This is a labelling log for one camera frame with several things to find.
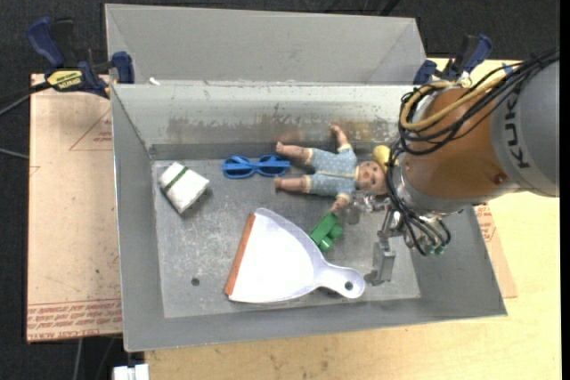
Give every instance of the dustpan handle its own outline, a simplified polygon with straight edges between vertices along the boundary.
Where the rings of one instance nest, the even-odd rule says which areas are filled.
[[[315,271],[314,279],[317,287],[329,288],[351,299],[360,297],[366,288],[364,277],[357,270],[326,262]]]

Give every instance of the orange dustpan edge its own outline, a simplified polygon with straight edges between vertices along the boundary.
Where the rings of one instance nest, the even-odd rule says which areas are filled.
[[[241,260],[243,259],[243,254],[246,250],[246,245],[248,244],[249,240],[249,234],[251,234],[251,230],[253,228],[255,220],[256,220],[255,215],[250,214],[246,221],[246,227],[244,228],[243,233],[241,233],[241,240],[240,244],[238,245],[238,252],[236,253],[235,258],[233,259],[232,270],[230,271],[230,275],[228,276],[228,279],[225,282],[224,292],[228,296],[231,296],[233,294],[235,281],[238,278],[238,273],[240,272]]]

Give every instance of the gray metal bin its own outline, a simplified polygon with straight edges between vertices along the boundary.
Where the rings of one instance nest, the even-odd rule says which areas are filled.
[[[309,230],[330,201],[276,193],[263,176],[227,180],[222,160],[271,153],[277,141],[332,149],[331,120],[362,158],[390,143],[425,59],[413,20],[108,5],[107,22],[110,53],[130,53],[137,73],[111,92],[128,351],[505,314],[470,207],[449,217],[441,257],[395,239],[392,280],[356,300],[322,289],[279,305],[224,295],[249,213],[267,207]],[[173,160],[210,180],[184,216],[157,183]],[[347,226],[327,260],[371,272],[380,216]]]

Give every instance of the cardboard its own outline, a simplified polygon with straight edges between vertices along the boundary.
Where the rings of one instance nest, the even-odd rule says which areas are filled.
[[[28,342],[122,331],[110,101],[31,97]]]

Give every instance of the doll head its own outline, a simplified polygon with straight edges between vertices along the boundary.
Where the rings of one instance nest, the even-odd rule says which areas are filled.
[[[374,190],[377,195],[387,193],[386,169],[390,149],[387,146],[377,146],[372,151],[372,160],[366,160],[358,166],[358,188]]]

